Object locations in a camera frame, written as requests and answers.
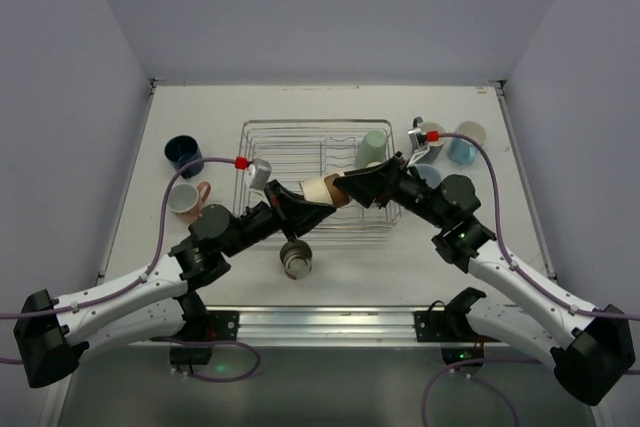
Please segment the pale blue grey cup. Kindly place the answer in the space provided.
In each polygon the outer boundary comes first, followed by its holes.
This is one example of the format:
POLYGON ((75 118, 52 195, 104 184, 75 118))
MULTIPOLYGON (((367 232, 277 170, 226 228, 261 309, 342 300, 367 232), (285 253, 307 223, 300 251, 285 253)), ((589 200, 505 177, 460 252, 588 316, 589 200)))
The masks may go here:
POLYGON ((414 164, 418 176, 431 188, 436 188, 442 178, 440 172, 430 164, 414 164))

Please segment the dark teal grey mug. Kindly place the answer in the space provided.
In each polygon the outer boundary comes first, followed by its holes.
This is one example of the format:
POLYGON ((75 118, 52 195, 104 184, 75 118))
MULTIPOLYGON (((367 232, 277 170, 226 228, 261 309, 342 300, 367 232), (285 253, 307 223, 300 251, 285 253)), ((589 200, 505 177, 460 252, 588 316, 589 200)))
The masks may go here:
POLYGON ((430 147, 428 164, 432 164, 438 158, 446 143, 446 139, 443 137, 444 128, 438 123, 427 121, 424 121, 422 128, 426 133, 427 143, 430 147))

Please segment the light blue mug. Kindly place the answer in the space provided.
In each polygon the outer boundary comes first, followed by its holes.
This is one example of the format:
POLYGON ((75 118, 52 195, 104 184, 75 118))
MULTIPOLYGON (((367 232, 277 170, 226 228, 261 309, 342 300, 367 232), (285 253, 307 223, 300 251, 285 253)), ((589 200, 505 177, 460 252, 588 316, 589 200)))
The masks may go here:
MULTIPOLYGON (((486 129, 475 121, 464 121, 460 123, 455 132, 473 139, 481 146, 484 145, 487 139, 486 129)), ((462 166, 470 166, 475 162, 478 154, 479 151, 473 143, 459 137, 451 138, 448 157, 454 163, 462 166)))

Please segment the pink dotted mug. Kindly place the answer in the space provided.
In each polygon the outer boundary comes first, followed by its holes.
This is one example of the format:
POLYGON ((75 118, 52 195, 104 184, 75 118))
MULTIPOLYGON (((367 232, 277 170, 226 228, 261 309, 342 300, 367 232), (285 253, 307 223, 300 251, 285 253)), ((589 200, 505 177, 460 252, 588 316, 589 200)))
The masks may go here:
POLYGON ((197 219, 211 193, 211 184, 202 181, 198 185, 179 184, 169 191, 167 209, 185 223, 197 219))

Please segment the dark blue mug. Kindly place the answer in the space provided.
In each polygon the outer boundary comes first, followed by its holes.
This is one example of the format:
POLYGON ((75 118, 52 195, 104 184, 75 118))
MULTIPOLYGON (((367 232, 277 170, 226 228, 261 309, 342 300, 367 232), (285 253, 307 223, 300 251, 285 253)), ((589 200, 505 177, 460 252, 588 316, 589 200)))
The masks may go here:
POLYGON ((189 135, 171 138, 165 144, 164 155, 176 171, 202 158, 199 144, 189 135))

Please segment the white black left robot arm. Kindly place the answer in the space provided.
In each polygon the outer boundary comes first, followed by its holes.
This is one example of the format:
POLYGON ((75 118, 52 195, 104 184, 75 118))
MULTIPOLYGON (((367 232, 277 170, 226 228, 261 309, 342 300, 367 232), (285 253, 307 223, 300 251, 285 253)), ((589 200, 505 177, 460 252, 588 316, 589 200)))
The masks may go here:
POLYGON ((276 233, 296 241, 336 211, 330 194, 308 197, 277 181, 265 196, 240 216, 220 204, 205 206, 184 240, 125 276, 59 297, 47 290, 29 295, 13 328, 28 385, 56 383, 116 346, 157 337, 201 340, 207 314, 197 291, 230 270, 230 257, 276 233))

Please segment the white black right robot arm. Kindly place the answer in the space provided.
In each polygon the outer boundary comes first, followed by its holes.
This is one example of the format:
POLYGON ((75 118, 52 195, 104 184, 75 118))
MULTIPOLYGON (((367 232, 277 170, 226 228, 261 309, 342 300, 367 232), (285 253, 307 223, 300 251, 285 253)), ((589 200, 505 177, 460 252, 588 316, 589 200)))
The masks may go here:
POLYGON ((504 307, 478 289, 463 290, 436 322, 448 334, 509 344, 549 367, 569 394, 589 406, 598 405, 635 363, 629 316, 565 291, 509 251, 497 230, 476 218, 480 201, 468 177, 449 175, 432 188, 396 155, 333 184, 364 207, 394 202, 439 228, 432 241, 440 257, 511 301, 504 307))

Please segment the mint green cup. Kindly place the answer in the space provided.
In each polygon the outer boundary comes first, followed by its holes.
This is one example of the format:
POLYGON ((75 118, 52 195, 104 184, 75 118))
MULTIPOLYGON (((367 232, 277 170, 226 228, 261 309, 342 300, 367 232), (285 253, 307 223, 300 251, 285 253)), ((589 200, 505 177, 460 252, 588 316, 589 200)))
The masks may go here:
POLYGON ((383 131, 369 131, 359 144, 355 166, 360 169, 373 162, 383 162, 385 160, 386 146, 387 137, 383 131))

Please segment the left controller box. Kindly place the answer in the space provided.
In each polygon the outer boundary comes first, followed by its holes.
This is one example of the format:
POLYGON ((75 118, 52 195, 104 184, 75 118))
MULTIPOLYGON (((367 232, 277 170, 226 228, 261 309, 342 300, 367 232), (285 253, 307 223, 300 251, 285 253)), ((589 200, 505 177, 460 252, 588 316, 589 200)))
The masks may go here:
POLYGON ((194 370, 209 364, 213 349, 210 347, 174 346, 169 349, 169 363, 181 370, 194 370))

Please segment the controller box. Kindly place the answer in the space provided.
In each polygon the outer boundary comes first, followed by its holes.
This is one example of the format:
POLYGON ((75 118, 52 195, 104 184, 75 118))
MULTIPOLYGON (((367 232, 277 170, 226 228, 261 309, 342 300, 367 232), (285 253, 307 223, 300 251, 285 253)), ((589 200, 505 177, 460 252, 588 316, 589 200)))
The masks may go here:
POLYGON ((475 374, 483 366, 485 350, 480 347, 446 347, 441 349, 441 357, 446 365, 453 365, 454 370, 475 374))
POLYGON ((181 370, 194 370, 209 364, 213 349, 210 347, 174 346, 169 349, 169 363, 181 370))

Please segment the right controller box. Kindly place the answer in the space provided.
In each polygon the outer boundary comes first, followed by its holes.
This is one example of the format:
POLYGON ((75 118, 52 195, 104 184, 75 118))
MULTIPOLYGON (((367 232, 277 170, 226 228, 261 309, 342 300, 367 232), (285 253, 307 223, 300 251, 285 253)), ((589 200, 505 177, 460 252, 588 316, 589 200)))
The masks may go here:
POLYGON ((485 350, 480 347, 446 347, 441 349, 441 357, 446 365, 453 365, 454 370, 475 374, 483 366, 485 350))

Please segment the aluminium mounting rail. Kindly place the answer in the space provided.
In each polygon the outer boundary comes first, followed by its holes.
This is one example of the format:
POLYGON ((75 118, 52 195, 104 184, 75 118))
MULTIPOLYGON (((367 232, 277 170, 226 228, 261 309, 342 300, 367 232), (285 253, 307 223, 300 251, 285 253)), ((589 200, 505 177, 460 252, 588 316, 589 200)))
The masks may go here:
POLYGON ((252 347, 440 347, 473 343, 417 342, 412 312, 426 306, 209 306, 240 313, 238 342, 252 347))

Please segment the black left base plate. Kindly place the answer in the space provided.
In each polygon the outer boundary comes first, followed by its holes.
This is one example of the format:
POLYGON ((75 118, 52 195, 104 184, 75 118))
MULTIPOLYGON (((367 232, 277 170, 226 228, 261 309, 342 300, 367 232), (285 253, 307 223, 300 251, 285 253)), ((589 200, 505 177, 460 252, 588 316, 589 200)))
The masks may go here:
POLYGON ((206 341, 236 341, 240 327, 240 313, 235 310, 209 310, 205 323, 206 341))

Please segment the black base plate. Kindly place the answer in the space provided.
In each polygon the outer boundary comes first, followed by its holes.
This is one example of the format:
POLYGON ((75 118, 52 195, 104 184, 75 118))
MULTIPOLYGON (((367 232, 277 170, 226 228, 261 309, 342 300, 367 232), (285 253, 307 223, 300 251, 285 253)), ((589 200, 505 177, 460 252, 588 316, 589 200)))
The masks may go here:
POLYGON ((497 343, 492 337, 481 336, 470 328, 456 329, 448 324, 446 304, 442 300, 435 300, 427 307, 412 312, 413 328, 417 342, 440 343, 473 343, 488 341, 497 343))
POLYGON ((209 310, 205 323, 206 341, 236 341, 240 327, 240 313, 235 310, 209 310))

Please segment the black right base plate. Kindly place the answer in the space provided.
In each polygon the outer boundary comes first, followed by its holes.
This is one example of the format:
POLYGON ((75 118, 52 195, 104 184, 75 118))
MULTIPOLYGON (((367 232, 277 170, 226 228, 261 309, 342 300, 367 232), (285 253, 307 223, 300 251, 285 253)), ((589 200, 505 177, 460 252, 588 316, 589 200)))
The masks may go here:
POLYGON ((473 343, 488 341, 497 343, 492 337, 481 336, 470 328, 456 329, 448 324, 446 304, 442 300, 435 300, 427 307, 412 312, 413 328, 417 342, 440 343, 473 343))

